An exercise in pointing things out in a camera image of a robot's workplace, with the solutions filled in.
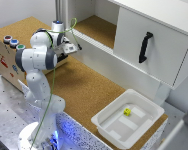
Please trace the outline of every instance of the black handle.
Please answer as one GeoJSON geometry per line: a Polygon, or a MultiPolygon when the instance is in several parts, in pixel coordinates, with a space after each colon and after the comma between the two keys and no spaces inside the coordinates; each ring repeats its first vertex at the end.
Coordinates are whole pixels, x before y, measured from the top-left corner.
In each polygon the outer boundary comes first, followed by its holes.
{"type": "Polygon", "coordinates": [[[153,37],[153,34],[150,32],[147,32],[146,36],[143,39],[141,52],[139,55],[139,63],[143,63],[147,59],[147,57],[145,56],[145,52],[146,52],[146,48],[147,48],[147,44],[148,44],[148,39],[150,39],[151,37],[153,37]]]}

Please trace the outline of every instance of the yellow sponge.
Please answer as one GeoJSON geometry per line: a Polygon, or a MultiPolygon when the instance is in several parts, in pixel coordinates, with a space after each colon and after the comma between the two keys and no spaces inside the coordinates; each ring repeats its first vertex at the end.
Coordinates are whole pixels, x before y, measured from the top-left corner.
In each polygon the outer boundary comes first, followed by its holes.
{"type": "Polygon", "coordinates": [[[124,110],[124,115],[129,116],[130,113],[131,113],[131,109],[126,108],[126,109],[124,110]]]}

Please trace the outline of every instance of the blue lid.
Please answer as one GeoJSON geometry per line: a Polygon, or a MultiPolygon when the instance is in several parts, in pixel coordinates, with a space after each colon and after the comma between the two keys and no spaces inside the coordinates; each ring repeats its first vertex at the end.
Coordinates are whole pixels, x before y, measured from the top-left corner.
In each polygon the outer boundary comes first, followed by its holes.
{"type": "Polygon", "coordinates": [[[11,40],[11,43],[18,43],[18,40],[11,40]]]}

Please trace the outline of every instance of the white drawer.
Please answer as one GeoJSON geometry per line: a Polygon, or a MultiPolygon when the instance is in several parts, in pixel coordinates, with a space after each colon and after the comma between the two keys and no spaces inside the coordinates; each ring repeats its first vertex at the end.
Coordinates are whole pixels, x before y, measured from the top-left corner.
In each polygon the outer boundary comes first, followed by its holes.
{"type": "Polygon", "coordinates": [[[173,86],[188,50],[188,36],[124,8],[120,8],[114,54],[173,86]],[[139,55],[146,33],[145,56],[139,55]]]}

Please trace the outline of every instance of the brown countertop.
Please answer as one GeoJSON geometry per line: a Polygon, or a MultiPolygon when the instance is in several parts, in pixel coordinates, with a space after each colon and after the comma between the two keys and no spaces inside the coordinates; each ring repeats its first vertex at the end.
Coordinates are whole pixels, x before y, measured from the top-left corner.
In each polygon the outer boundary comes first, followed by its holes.
{"type": "MultiPolygon", "coordinates": [[[[49,26],[30,17],[1,28],[0,40],[3,41],[5,35],[12,35],[21,44],[30,48],[30,38],[38,28],[50,29],[49,26]]],[[[52,85],[53,72],[47,74],[46,77],[52,85]]],[[[91,123],[91,118],[124,91],[125,89],[119,85],[71,56],[66,64],[56,69],[54,94],[65,99],[65,112],[113,149],[117,148],[98,133],[96,126],[91,123]]],[[[140,149],[166,119],[167,115],[163,115],[131,150],[140,149]]]]}

